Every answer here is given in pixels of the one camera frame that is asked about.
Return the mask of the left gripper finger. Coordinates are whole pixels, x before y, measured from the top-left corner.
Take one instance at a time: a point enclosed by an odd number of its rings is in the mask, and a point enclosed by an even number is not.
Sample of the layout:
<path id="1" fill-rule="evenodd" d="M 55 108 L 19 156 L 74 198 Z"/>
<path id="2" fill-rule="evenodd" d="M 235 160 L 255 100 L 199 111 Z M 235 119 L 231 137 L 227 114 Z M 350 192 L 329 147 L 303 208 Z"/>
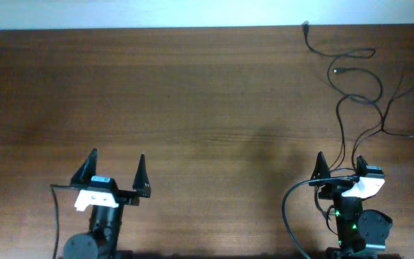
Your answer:
<path id="1" fill-rule="evenodd" d="M 134 177 L 134 183 L 132 188 L 137 192 L 137 195 L 144 198 L 151 197 L 151 186 L 146 170 L 145 156 L 144 153 L 140 155 L 137 172 Z"/>
<path id="2" fill-rule="evenodd" d="M 92 149 L 86 161 L 75 172 L 70 180 L 71 186 L 88 186 L 92 177 L 96 174 L 96 164 L 98 160 L 98 150 Z"/>

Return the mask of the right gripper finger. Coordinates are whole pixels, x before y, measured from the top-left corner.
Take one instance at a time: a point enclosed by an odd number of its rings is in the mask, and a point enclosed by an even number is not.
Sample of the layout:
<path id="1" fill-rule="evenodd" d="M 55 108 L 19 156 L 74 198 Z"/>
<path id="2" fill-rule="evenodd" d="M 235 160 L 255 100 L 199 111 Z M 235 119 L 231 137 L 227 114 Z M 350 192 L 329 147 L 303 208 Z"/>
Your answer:
<path id="1" fill-rule="evenodd" d="M 316 164 L 313 169 L 312 176 L 310 177 L 311 182 L 309 186 L 322 186 L 331 177 L 328 163 L 326 162 L 325 156 L 322 151 L 317 154 Z"/>
<path id="2" fill-rule="evenodd" d="M 358 176 L 366 176 L 368 174 L 367 166 L 366 160 L 359 155 L 356 159 L 356 174 Z"/>

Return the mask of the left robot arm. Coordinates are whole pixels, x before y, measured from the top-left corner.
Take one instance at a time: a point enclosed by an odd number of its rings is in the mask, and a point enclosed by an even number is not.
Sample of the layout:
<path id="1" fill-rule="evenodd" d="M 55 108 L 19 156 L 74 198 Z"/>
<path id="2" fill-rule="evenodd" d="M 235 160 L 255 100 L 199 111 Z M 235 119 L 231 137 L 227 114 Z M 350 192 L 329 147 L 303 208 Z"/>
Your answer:
<path id="1" fill-rule="evenodd" d="M 92 149 L 70 180 L 78 190 L 74 207 L 84 212 L 91 207 L 88 231 L 73 235 L 63 248 L 67 259 L 115 258 L 125 206 L 137 206 L 141 198 L 151 197 L 145 156 L 141 154 L 130 190 L 120 189 L 113 178 L 96 174 L 98 151 Z"/>

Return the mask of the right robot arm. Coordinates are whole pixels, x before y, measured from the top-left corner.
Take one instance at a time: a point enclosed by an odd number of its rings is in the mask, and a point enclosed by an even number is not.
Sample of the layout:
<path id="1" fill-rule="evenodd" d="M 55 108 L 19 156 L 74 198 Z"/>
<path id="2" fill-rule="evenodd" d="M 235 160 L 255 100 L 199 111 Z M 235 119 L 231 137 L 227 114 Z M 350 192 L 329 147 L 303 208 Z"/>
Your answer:
<path id="1" fill-rule="evenodd" d="M 368 165 L 359 156 L 352 179 L 336 178 L 331 175 L 323 153 L 319 152 L 310 179 L 311 186 L 320 188 L 316 197 L 333 202 L 325 217 L 334 216 L 339 246 L 327 248 L 326 258 L 376 258 L 385 250 L 392 218 L 363 208 L 363 201 L 375 196 L 385 184 L 380 167 Z"/>

